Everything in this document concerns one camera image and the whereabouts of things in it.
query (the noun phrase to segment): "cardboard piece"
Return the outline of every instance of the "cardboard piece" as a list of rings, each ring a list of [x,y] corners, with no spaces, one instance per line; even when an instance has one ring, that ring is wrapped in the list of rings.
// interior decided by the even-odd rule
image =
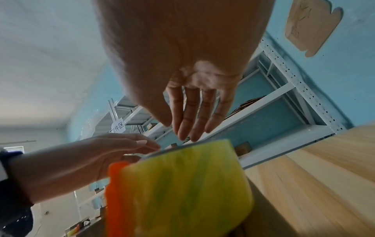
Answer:
[[[314,56],[343,16],[341,8],[331,13],[326,0],[294,0],[285,27],[285,37],[306,57]]]

